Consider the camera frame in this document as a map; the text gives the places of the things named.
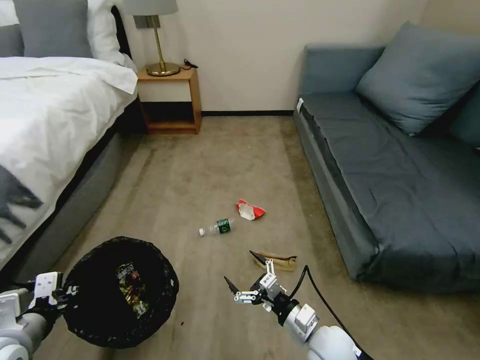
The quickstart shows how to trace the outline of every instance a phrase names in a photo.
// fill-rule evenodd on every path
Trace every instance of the floor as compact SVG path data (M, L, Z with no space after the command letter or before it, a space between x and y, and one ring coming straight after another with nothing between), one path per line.
M480 296L430 296L350 280L293 120L205 118L198 136L132 136L109 198L57 264L67 272L96 245L124 235L153 242L169 258L180 292L169 321L133 349L89 345L63 319L37 360L306 359L273 314L238 305L223 279L247 290L261 275L249 250L298 256L295 273L279 273L291 291L308 264L327 300L376 360L480 359ZM267 214L249 222L235 203ZM198 228L237 218L216 237ZM325 325L335 324L305 281L296 298Z

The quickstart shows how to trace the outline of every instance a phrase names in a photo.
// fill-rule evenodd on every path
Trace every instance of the trash bin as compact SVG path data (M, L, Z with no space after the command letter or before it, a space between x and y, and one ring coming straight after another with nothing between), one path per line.
M78 286L63 317L68 329L105 348L132 348L170 317L179 292L174 268L152 243L116 237L86 254L65 288Z

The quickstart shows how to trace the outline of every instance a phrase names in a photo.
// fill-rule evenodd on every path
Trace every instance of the brass lamp base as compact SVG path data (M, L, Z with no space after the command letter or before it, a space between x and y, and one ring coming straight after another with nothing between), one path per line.
M146 67L146 73L150 76L171 76L178 74L179 72L180 66L171 62L166 62L163 70L159 63L155 63Z

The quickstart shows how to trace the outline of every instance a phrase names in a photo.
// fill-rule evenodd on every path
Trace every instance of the green bottle label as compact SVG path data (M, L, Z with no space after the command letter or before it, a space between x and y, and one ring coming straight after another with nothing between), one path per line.
M228 219L218 220L216 224L218 225L218 230L220 230L220 234L229 233L231 230Z

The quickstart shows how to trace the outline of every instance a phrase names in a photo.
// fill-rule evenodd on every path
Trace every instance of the gray upholstered bed base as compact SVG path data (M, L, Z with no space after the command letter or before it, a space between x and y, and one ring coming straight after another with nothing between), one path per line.
M52 268L104 202L115 183L121 160L121 139L115 134L29 251L16 281L34 279Z

